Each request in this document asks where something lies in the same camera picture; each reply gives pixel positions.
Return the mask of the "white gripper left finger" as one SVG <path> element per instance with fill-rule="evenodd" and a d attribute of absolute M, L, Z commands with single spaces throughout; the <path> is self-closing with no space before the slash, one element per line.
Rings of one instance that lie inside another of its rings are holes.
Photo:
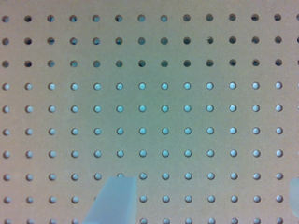
<path fill-rule="evenodd" d="M 135 224 L 135 177 L 109 177 L 82 224 Z"/>

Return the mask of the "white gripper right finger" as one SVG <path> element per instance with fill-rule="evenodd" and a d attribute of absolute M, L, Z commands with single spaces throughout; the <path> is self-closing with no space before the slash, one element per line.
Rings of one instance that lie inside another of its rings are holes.
<path fill-rule="evenodd" d="M 299 217 L 299 179 L 292 178 L 289 189 L 289 203 L 292 212 Z"/>

